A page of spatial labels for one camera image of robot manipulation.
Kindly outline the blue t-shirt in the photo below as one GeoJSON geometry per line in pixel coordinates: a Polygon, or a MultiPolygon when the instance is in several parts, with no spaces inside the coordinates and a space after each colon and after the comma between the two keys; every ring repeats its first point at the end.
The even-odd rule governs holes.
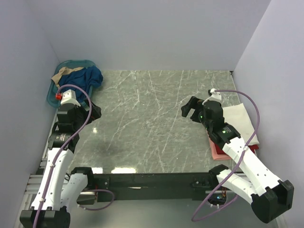
{"type": "Polygon", "coordinates": [[[101,71],[96,66],[82,68],[73,71],[68,75],[63,75],[58,82],[59,87],[64,85],[75,85],[83,89],[89,97],[91,97],[90,90],[101,86],[103,76],[101,71]]]}

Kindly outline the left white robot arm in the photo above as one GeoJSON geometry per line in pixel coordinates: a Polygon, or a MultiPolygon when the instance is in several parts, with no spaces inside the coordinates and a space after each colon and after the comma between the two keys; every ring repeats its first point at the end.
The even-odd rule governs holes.
{"type": "Polygon", "coordinates": [[[67,169],[73,160],[79,131],[101,117],[101,108],[85,100],[86,106],[71,102],[62,104],[57,110],[47,144],[47,163],[37,195],[28,210],[20,214],[25,228],[67,228],[70,225],[71,209],[77,205],[81,191],[95,186],[92,169],[75,168],[68,183],[67,169]]]}

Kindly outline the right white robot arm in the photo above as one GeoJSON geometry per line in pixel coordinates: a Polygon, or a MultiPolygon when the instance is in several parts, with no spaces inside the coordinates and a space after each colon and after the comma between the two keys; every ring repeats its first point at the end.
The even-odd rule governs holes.
{"type": "Polygon", "coordinates": [[[245,199],[254,214],[264,223],[281,216],[292,207],[294,186],[289,180],[281,180],[273,174],[246,147],[240,124],[235,118],[225,119],[227,113],[237,107],[223,108],[219,99],[208,101],[193,96],[181,107],[181,115],[187,117],[190,110],[194,113],[191,120],[202,124],[210,140],[223,150],[246,175],[246,179],[234,174],[225,165],[218,165],[209,171],[209,186],[215,190],[222,186],[245,199]]]}

